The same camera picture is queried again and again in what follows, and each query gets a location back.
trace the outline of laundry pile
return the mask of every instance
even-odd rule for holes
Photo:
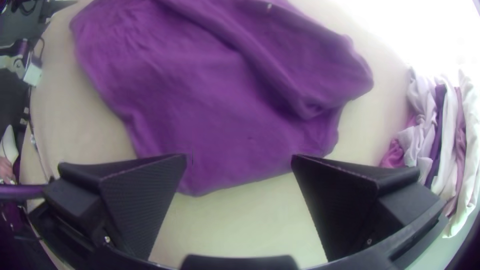
[[[480,188],[480,89],[472,77],[411,72],[411,117],[381,167],[419,167],[419,183],[447,201],[444,237],[455,236],[477,205]]]
[[[285,0],[94,0],[70,28],[137,156],[188,154],[188,195],[329,154],[344,105],[373,87],[348,36]]]

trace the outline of pink cloth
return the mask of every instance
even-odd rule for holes
[[[464,170],[465,170],[465,155],[467,153],[467,139],[465,132],[465,115],[464,107],[462,105],[462,93],[460,88],[455,87],[456,97],[458,99],[458,114],[456,116],[456,129],[455,129],[455,144],[453,150],[456,155],[456,165],[457,165],[457,178],[455,184],[455,196],[448,200],[443,213],[449,218],[455,214],[457,210],[457,201],[464,180]]]
[[[417,124],[417,116],[415,113],[411,113],[408,117],[408,121],[406,123],[405,128],[413,127]],[[383,168],[401,168],[405,167],[404,161],[404,150],[400,146],[399,140],[397,138],[393,138],[390,142],[390,147],[385,155],[382,157],[380,161],[380,167]]]

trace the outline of human hand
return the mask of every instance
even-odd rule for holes
[[[14,177],[14,171],[12,169],[12,164],[6,157],[0,156],[0,178],[4,181],[7,179],[12,179]]]

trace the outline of white cloth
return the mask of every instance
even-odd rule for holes
[[[455,86],[459,84],[456,78],[457,74],[443,74],[437,80],[439,84],[445,85],[446,93],[442,112],[440,164],[438,166],[438,175],[433,178],[431,183],[431,191],[446,201],[455,196],[455,186],[458,177],[457,155],[454,151],[459,110],[457,93],[455,92]]]
[[[11,125],[6,127],[0,140],[0,157],[6,158],[11,164],[15,163],[19,157],[19,151],[15,144],[14,129]]]
[[[397,134],[398,142],[404,151],[403,161],[408,167],[418,166],[420,183],[424,184],[432,167],[430,151],[437,126],[437,105],[435,103],[433,78],[416,74],[412,76],[407,90],[407,98],[417,115],[417,125],[408,127]]]
[[[466,131],[466,155],[465,155],[465,169],[463,174],[463,183],[458,194],[458,202],[456,213],[450,218],[450,222],[443,231],[444,238],[450,238],[455,236],[460,229],[464,226],[468,216],[472,213],[477,205],[479,188],[480,188],[480,87],[478,83],[472,82],[472,79],[465,76],[463,71],[459,72],[459,85],[462,95],[463,113],[465,116],[465,131]],[[445,188],[448,185],[455,185],[455,183],[449,183],[456,177],[449,177],[457,175],[453,174],[454,168],[456,168],[455,159],[452,158],[453,150],[453,136],[450,133],[455,132],[455,125],[445,126],[444,121],[443,130],[446,131],[445,136],[442,133],[442,149],[440,153],[440,167],[438,170],[438,178],[434,179],[434,185],[432,185],[432,191],[438,194],[440,190],[449,190]],[[441,197],[448,197],[450,192],[439,193]]]

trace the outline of purple towel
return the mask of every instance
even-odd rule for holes
[[[137,155],[189,154],[178,191],[194,196],[327,155],[373,87],[349,37],[285,1],[94,0],[70,28]]]

